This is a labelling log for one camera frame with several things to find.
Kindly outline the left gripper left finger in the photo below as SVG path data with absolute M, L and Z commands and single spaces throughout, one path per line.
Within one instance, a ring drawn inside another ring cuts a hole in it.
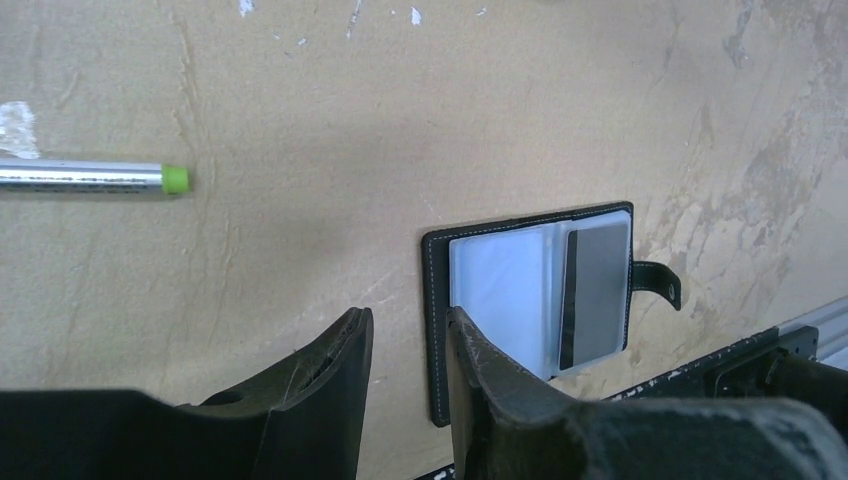
M 197 405 L 136 390 L 5 391 L 5 479 L 353 479 L 373 314 L 352 308 L 308 345 Z

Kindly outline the black leather card holder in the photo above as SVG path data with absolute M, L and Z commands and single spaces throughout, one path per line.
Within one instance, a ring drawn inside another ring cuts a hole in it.
M 629 201 L 432 230 L 420 244 L 423 313 L 431 422 L 450 422 L 446 367 L 447 313 L 462 309 L 483 335 L 542 380 L 572 374 L 623 351 L 628 344 L 632 296 L 656 294 L 682 306 L 679 276 L 668 266 L 633 256 L 634 207 Z M 558 370 L 565 244 L 577 222 L 616 222 L 630 227 L 629 285 L 624 348 L 576 369 Z

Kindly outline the dark credit card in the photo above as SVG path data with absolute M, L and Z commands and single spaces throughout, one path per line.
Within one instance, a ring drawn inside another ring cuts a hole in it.
M 625 344 L 630 227 L 577 222 L 567 232 L 558 370 L 613 355 Z

